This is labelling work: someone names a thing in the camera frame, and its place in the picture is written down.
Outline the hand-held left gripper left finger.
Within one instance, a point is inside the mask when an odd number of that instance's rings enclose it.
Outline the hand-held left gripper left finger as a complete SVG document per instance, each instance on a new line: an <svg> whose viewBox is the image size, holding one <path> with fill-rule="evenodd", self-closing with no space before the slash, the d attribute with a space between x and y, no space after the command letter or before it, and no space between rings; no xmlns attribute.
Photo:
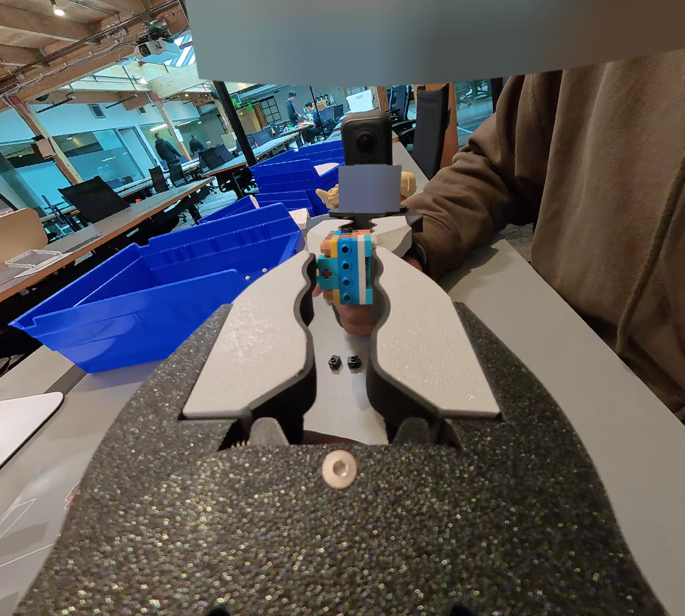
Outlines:
<svg viewBox="0 0 685 616"><path fill-rule="evenodd" d="M298 252L237 296L184 405L186 419L236 419L247 431L270 417L288 441L302 441L316 399L313 269L313 255Z"/></svg>

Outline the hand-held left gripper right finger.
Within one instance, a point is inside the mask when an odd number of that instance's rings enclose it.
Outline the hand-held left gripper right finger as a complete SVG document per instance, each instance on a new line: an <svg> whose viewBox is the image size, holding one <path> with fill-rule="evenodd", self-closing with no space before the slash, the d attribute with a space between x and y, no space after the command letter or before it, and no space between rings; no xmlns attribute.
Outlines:
<svg viewBox="0 0 685 616"><path fill-rule="evenodd" d="M408 418L439 441L453 418L497 419L501 408L450 296L386 248L372 262L373 311L366 393L388 440Z"/></svg>

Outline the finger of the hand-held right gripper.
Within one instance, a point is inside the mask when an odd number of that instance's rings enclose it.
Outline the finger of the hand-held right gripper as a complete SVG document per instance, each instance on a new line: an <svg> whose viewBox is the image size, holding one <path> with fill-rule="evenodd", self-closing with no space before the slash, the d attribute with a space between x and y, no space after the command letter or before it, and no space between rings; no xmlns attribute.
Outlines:
<svg viewBox="0 0 685 616"><path fill-rule="evenodd" d="M405 215L372 219L372 247L392 252L402 258L412 246L412 228Z"/></svg>
<svg viewBox="0 0 685 616"><path fill-rule="evenodd" d="M308 252L313 255L320 255L323 240L342 226L345 226L345 219L330 218L329 215L309 218L305 227L305 241Z"/></svg>

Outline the colourful toy brick model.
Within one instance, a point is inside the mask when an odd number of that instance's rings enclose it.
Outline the colourful toy brick model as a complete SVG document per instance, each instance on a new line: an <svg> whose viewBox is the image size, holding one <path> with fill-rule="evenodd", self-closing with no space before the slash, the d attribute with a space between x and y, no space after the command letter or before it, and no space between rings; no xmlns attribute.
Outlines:
<svg viewBox="0 0 685 616"><path fill-rule="evenodd" d="M316 260L316 284L326 303L336 306L372 304L372 231L341 228L330 232Z"/></svg>

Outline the grey desk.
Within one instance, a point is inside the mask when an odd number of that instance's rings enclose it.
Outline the grey desk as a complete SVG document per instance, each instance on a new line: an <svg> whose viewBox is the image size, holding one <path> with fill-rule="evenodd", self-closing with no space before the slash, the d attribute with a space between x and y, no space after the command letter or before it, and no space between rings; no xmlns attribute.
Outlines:
<svg viewBox="0 0 685 616"><path fill-rule="evenodd" d="M684 426L506 241L442 282L527 366L592 457L629 548L670 615L684 614ZM1 379L1 398L64 401L1 468L1 613L10 615L62 527L67 497L158 362L82 374L43 347Z"/></svg>

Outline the person's right hand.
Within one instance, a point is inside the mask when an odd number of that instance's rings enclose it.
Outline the person's right hand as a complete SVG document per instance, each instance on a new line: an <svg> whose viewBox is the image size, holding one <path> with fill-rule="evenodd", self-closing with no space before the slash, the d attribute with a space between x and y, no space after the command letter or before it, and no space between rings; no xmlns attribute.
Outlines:
<svg viewBox="0 0 685 616"><path fill-rule="evenodd" d="M427 256L417 241L411 244L402 259L424 274L429 274ZM368 305L341 304L334 305L334 312L339 324L347 333L368 337L381 319L383 309L381 303Z"/></svg>

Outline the black office chair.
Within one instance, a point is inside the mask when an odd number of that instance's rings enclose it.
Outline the black office chair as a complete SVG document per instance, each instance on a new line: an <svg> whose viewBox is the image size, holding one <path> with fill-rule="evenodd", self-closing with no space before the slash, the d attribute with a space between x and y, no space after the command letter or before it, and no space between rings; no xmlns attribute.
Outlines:
<svg viewBox="0 0 685 616"><path fill-rule="evenodd" d="M91 224L130 207L130 203L117 194L100 176L60 188L58 192Z"/></svg>
<svg viewBox="0 0 685 616"><path fill-rule="evenodd" d="M388 115L395 140L405 146L413 142L415 120L408 117L409 103L412 98L411 85L393 86L390 89Z"/></svg>
<svg viewBox="0 0 685 616"><path fill-rule="evenodd" d="M441 167L445 133L450 123L450 85L436 90L415 90L416 124L412 158L426 179Z"/></svg>

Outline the blue plastic storage bin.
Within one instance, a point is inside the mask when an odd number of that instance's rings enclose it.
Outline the blue plastic storage bin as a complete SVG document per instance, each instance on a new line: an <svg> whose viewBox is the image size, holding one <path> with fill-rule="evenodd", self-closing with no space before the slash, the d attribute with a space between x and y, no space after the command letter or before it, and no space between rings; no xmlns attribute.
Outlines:
<svg viewBox="0 0 685 616"><path fill-rule="evenodd" d="M134 291L169 288L232 301L303 248L301 228L278 203L153 238L124 281Z"/></svg>
<svg viewBox="0 0 685 616"><path fill-rule="evenodd" d="M242 251L128 248L10 322L88 373L161 360L269 269Z"/></svg>

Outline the ceiling projector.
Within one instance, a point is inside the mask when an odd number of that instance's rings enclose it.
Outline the ceiling projector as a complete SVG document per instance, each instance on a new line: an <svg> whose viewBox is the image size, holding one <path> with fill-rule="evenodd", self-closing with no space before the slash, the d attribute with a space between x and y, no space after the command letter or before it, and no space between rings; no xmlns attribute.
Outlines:
<svg viewBox="0 0 685 616"><path fill-rule="evenodd" d="M173 39L146 36L140 38L134 48L134 56L150 63L164 63L172 58L178 58L182 51Z"/></svg>

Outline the person's brown hoodie torso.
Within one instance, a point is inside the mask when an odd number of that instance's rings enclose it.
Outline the person's brown hoodie torso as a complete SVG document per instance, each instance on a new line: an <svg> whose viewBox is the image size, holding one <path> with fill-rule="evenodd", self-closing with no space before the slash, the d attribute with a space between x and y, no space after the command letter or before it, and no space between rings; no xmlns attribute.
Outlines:
<svg viewBox="0 0 685 616"><path fill-rule="evenodd" d="M684 51L513 76L469 146L493 235L536 223L543 278L684 418Z"/></svg>

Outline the grey instruction booklet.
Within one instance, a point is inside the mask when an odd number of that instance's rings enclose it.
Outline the grey instruction booklet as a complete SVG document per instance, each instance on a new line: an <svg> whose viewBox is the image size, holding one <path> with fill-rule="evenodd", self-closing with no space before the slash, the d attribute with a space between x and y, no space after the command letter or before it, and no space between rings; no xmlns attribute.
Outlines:
<svg viewBox="0 0 685 616"><path fill-rule="evenodd" d="M62 393L1 403L1 544L50 547L83 473L81 426Z"/></svg>

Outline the clear plastic case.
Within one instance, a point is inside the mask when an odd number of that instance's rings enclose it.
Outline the clear plastic case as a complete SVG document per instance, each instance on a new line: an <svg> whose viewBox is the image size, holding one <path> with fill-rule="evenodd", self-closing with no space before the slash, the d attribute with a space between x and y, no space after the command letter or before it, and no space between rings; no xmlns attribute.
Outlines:
<svg viewBox="0 0 685 616"><path fill-rule="evenodd" d="M30 250L5 261L4 264L13 269L39 269L59 261L63 257L65 257L65 254L59 251Z"/></svg>

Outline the tan cardboard box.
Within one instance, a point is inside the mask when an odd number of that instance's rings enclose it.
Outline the tan cardboard box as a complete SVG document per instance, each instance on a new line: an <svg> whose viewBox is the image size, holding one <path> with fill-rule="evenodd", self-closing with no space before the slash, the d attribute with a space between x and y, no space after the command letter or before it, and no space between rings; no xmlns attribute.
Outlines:
<svg viewBox="0 0 685 616"><path fill-rule="evenodd" d="M48 237L39 214L30 208L1 214L1 266L31 250L44 250Z"/></svg>

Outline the thick wooden post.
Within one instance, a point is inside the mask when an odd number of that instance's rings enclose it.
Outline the thick wooden post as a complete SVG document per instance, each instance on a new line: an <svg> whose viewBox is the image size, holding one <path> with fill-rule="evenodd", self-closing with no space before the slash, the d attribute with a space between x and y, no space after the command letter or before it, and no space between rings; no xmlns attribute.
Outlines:
<svg viewBox="0 0 685 616"><path fill-rule="evenodd" d="M458 97L456 95L456 85L454 82L449 83L449 110L450 118L445 131L445 139L443 144L441 167L446 167L452 164L454 155L458 152Z"/></svg>

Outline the slanted wooden post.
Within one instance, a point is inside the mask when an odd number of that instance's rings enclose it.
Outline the slanted wooden post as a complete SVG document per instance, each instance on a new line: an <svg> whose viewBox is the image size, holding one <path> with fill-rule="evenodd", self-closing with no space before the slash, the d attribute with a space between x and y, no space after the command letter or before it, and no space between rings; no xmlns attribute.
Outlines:
<svg viewBox="0 0 685 616"><path fill-rule="evenodd" d="M39 154L44 158L51 158L70 184L82 183L81 175L60 149L53 136L43 126L37 113L31 110L29 104L17 96L6 96L5 101L13 107L33 132L34 143L38 146Z"/></svg>

